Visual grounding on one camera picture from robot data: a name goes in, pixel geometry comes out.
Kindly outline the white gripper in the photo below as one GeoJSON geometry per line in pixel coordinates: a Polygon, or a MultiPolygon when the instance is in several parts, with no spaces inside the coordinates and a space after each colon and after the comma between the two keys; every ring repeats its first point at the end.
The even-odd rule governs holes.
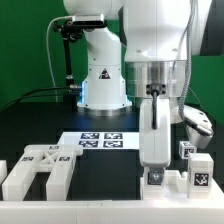
{"type": "Polygon", "coordinates": [[[143,167],[150,167],[149,185],[161,185],[164,169],[171,162],[171,121],[168,99],[157,100],[157,128],[153,124],[151,99],[144,99],[140,106],[139,157],[143,167]]]}

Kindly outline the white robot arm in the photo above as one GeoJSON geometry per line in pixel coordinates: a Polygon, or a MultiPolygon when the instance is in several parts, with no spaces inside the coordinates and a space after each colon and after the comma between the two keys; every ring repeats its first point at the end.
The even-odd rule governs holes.
{"type": "Polygon", "coordinates": [[[84,31],[88,75],[78,106],[94,113],[130,103],[118,72],[125,61],[141,100],[139,156],[146,183],[163,183],[171,162],[171,125],[187,125],[190,142],[213,137],[205,113],[185,104],[191,57],[197,55],[212,0],[63,0],[72,24],[84,31]]]}

